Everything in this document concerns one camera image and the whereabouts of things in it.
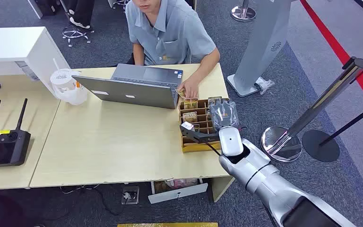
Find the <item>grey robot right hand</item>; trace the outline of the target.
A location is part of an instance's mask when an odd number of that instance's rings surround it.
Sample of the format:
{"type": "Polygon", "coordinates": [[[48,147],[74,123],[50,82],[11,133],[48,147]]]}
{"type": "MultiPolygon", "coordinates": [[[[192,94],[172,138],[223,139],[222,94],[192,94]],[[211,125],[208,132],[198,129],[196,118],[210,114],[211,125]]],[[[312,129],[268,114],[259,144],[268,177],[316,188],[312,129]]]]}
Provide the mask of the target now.
{"type": "Polygon", "coordinates": [[[218,99],[209,105],[209,113],[213,128],[220,131],[224,127],[239,127],[236,103],[226,99],[218,99]]]}

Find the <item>person's left hand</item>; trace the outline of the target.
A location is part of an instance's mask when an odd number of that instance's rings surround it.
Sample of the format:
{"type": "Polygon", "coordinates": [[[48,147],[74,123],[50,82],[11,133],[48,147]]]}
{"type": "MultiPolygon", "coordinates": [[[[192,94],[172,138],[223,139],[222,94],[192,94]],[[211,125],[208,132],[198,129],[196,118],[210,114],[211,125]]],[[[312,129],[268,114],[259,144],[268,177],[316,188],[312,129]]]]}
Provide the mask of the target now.
{"type": "Polygon", "coordinates": [[[180,84],[178,90],[184,89],[186,98],[198,98],[199,83],[199,79],[188,78],[180,84]]]}

